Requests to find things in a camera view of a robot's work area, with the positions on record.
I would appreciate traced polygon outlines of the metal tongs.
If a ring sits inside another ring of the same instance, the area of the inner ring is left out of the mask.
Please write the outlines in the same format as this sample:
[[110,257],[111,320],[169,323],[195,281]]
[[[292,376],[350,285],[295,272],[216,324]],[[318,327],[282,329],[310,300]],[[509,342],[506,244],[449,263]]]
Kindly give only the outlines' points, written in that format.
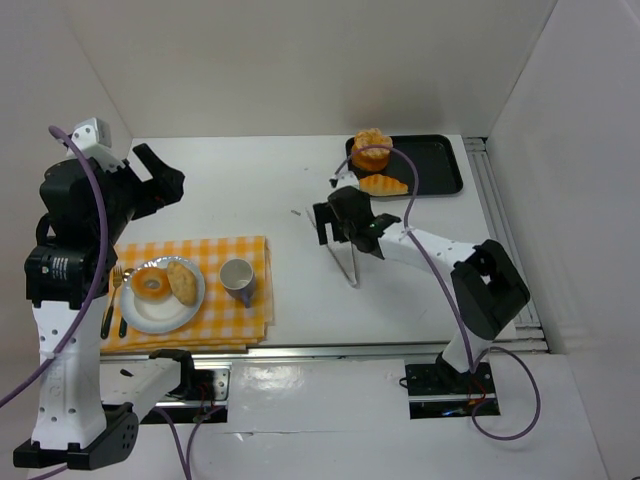
[[355,247],[353,245],[350,246],[351,264],[349,266],[345,265],[341,261],[341,256],[334,249],[332,249],[329,244],[324,245],[324,248],[329,252],[331,258],[340,269],[347,284],[353,289],[358,289],[360,287],[360,267],[358,264]]

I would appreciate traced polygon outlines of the glazed donut bread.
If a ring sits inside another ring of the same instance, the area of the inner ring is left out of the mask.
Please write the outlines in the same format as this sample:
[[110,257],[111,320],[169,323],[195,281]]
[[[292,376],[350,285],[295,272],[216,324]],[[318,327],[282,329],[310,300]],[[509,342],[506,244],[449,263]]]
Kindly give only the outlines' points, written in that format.
[[144,267],[136,270],[131,278],[131,290],[135,298],[158,303],[172,295],[168,275],[159,267]]

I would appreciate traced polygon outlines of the oval brown bread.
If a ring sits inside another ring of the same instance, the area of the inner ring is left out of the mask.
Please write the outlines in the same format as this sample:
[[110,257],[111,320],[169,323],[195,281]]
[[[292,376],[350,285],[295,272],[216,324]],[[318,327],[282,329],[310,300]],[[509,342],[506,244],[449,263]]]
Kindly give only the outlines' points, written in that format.
[[172,294],[185,306],[193,306],[198,297],[197,279],[193,272],[178,261],[170,261],[166,267]]

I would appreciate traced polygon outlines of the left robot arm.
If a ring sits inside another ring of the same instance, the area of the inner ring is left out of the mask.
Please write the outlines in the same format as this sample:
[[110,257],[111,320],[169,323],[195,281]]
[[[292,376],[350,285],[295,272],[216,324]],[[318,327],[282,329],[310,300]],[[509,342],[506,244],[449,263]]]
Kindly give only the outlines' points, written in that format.
[[191,385],[191,355],[158,350],[116,374],[110,397],[100,387],[100,328],[107,308],[115,243],[126,225],[178,202],[184,175],[141,144],[149,171],[140,179],[127,162],[95,157],[50,167],[40,186],[45,215],[27,257],[26,297],[40,345],[35,428],[13,453],[17,468],[96,470],[126,460],[140,422],[168,394]]

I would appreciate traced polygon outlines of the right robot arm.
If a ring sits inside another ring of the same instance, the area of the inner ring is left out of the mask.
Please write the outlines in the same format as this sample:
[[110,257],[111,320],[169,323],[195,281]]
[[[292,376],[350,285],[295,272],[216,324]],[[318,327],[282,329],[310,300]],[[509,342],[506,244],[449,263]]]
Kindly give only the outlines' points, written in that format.
[[480,244],[441,237],[402,217],[372,211],[371,196],[354,186],[334,190],[313,205],[318,241],[348,242],[358,251],[399,262],[434,276],[458,331],[437,362],[448,375],[473,374],[494,340],[529,303],[531,293],[499,242]]

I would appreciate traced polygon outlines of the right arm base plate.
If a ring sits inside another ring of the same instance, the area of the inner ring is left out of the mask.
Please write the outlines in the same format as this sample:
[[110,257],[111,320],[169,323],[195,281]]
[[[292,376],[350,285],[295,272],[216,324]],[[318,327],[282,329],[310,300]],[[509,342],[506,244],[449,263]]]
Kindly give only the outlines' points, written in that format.
[[480,405],[478,416],[499,416],[500,407],[488,363],[481,363],[476,373],[446,373],[436,363],[407,364],[398,381],[407,391],[412,420],[470,417]]

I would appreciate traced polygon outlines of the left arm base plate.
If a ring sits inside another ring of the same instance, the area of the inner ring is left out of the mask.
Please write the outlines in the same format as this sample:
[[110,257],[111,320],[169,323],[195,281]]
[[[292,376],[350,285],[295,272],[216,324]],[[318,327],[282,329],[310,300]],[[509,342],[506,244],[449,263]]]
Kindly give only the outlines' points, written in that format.
[[199,369],[192,388],[183,394],[169,394],[156,405],[176,424],[226,423],[231,370],[228,366]]

